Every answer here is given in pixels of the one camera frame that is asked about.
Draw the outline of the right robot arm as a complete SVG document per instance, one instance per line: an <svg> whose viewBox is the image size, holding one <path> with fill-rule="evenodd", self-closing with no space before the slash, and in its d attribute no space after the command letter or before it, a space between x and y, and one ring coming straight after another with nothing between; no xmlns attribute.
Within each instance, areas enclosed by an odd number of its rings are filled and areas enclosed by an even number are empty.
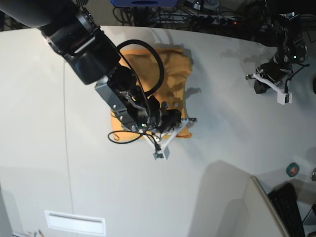
<svg viewBox="0 0 316 237"><path fill-rule="evenodd" d="M134 69L120 64L121 46L113 44L84 7L71 0L3 0L0 9L20 23L39 29L84 84L95 84L95 90L126 129L164 133L179 126L181 112L163 107L154 97L163 84L164 66L149 44L127 41L145 47L158 64L158 81L145 91Z"/></svg>

